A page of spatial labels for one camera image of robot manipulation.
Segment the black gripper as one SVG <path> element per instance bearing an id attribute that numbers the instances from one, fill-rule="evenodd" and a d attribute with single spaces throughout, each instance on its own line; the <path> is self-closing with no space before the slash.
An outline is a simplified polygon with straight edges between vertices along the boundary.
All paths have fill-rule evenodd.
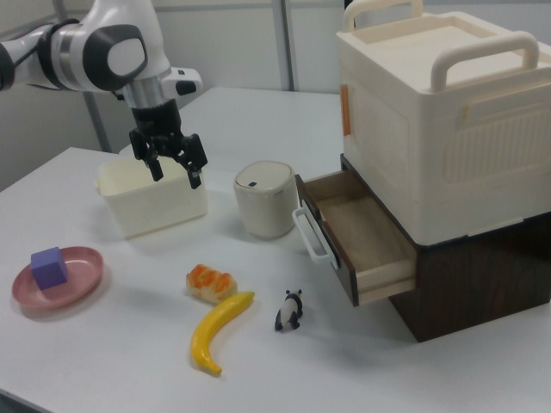
<path id="1" fill-rule="evenodd" d="M 199 188 L 207 156 L 196 133 L 189 136 L 182 133 L 176 101 L 152 108 L 133 108 L 132 113 L 137 125 L 129 133 L 133 154 L 149 168 L 153 181 L 164 177 L 159 158 L 168 157 L 187 170 L 190 187 Z"/>

